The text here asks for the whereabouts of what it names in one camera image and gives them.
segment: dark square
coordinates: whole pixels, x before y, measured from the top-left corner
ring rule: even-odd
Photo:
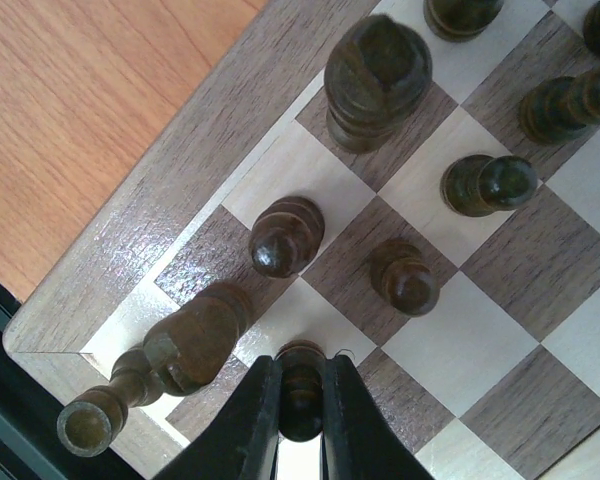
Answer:
[[[185,398],[167,416],[167,421],[189,440],[195,440],[229,400],[247,370],[240,360],[231,355],[213,382]]]
[[[535,479],[600,425],[600,398],[539,346],[461,420]]]
[[[375,152],[356,155],[340,149],[327,131],[327,97],[321,89],[298,115],[298,122],[374,191],[378,192],[457,107],[433,83],[418,109],[402,128]]]
[[[403,238],[419,248],[440,286],[456,267],[380,197],[349,224],[302,275],[376,345],[384,345],[409,317],[394,309],[372,288],[367,256],[380,243]]]
[[[272,280],[252,267],[251,232],[224,207],[218,207],[156,279],[156,284],[182,305],[210,283],[229,281],[244,289],[259,318],[295,277]]]
[[[538,176],[547,181],[593,132],[565,145],[533,143],[520,129],[520,100],[544,80],[579,75],[597,64],[599,61],[587,50],[582,38],[549,12],[471,94],[463,107],[511,153],[529,160]]]
[[[542,186],[461,270],[542,341],[600,287],[600,234]]]

